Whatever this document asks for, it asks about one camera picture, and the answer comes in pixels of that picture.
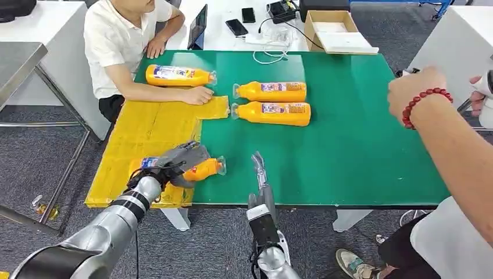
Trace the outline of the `seated person's right hand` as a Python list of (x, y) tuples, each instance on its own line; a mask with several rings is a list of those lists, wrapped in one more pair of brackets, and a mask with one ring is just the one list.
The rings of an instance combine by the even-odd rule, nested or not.
[(180, 96), (180, 101), (190, 105), (203, 105), (213, 97), (214, 91), (206, 87), (194, 87), (186, 89)]

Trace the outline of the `braceleted person's right hand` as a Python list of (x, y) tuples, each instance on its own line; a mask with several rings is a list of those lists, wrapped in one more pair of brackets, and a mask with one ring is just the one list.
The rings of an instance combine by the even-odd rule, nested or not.
[[(482, 76), (475, 76), (472, 77), (469, 82), (471, 85), (476, 84), (478, 81), (480, 81)], [(478, 91), (473, 91), (470, 96), (470, 101), (471, 101), (471, 115), (474, 117), (479, 117), (481, 114), (481, 111), (483, 109), (484, 105), (484, 98), (485, 95), (482, 94), (481, 92)]]

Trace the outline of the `seated person's left hand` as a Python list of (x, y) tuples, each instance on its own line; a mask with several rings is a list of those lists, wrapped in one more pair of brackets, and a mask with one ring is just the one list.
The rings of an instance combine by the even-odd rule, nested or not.
[(165, 51), (166, 39), (154, 37), (147, 45), (146, 56), (148, 59), (155, 59), (162, 55)]

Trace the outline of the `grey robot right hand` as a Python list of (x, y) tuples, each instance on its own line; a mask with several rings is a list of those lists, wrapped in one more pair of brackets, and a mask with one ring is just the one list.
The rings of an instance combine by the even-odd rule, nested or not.
[(254, 169), (256, 171), (256, 177), (258, 181), (258, 193), (250, 193), (248, 197), (248, 209), (252, 209), (261, 204), (265, 204), (269, 209), (269, 212), (273, 218), (275, 224), (278, 223), (276, 207), (274, 203), (274, 196), (272, 188), (267, 179), (267, 172), (265, 168), (265, 161), (259, 151), (256, 151), (251, 159), (254, 163)]

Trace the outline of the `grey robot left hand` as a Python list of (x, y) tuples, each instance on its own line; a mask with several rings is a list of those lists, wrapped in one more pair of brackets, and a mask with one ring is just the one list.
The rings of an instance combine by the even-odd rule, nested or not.
[(192, 189), (195, 183), (187, 181), (184, 173), (209, 158), (210, 154), (206, 146), (192, 140), (166, 151), (159, 157), (156, 170), (153, 172), (160, 182), (170, 182), (176, 187)]

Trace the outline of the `braceleted person's left hand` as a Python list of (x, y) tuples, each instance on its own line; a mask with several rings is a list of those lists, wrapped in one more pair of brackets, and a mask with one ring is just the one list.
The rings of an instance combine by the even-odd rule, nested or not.
[(434, 94), (446, 96), (446, 79), (435, 67), (425, 67), (389, 83), (389, 110), (404, 127), (413, 129), (410, 119), (413, 107), (423, 98)]

